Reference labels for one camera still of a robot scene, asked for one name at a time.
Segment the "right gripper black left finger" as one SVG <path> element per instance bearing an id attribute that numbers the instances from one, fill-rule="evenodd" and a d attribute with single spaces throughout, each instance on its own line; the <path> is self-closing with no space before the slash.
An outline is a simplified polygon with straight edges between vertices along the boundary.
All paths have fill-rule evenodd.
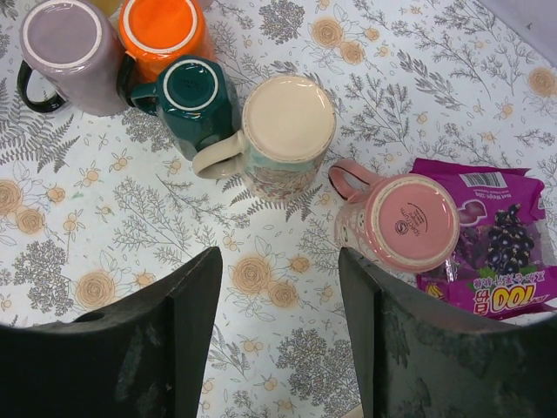
<path id="1" fill-rule="evenodd" d="M 195 416 L 222 272 L 210 247 L 70 323 L 2 327 L 2 416 Z"/>

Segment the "dark teal mug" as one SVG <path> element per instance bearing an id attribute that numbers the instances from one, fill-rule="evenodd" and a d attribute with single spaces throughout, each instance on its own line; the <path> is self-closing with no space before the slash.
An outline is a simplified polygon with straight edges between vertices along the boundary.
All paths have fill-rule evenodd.
<path id="1" fill-rule="evenodd" d="M 130 100 L 140 111 L 162 121 L 189 161 L 240 127 L 234 83 L 218 63 L 201 57 L 177 58 L 154 82 L 133 87 Z"/>

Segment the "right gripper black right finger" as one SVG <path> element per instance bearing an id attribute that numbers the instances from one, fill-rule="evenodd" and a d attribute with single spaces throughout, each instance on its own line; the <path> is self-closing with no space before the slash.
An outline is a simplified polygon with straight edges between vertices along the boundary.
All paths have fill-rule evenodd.
<path id="1" fill-rule="evenodd" d="M 515 326 L 468 313 L 351 248 L 339 281 L 364 416 L 555 416 L 554 316 Z"/>

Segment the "lilac mug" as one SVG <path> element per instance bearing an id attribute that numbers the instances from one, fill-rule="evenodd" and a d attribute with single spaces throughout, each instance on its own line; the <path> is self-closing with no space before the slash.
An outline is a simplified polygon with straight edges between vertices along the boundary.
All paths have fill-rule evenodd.
<path id="1" fill-rule="evenodd" d="M 94 4 L 43 1 L 26 14 L 19 36 L 23 60 L 17 90 L 31 110 L 51 113 L 69 102 L 85 113 L 104 117 L 128 107 L 117 92 L 124 47 Z M 33 71 L 54 86 L 54 96 L 42 101 L 29 98 Z"/>

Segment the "orange mug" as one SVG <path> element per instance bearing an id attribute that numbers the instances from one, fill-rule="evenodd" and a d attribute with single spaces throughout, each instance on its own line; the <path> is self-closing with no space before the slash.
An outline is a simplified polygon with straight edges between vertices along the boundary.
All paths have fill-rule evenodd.
<path id="1" fill-rule="evenodd" d="M 117 74 L 117 92 L 128 105 L 133 81 L 154 82 L 183 55 L 216 59 L 198 1 L 128 0 L 121 9 L 118 28 L 124 57 Z"/>

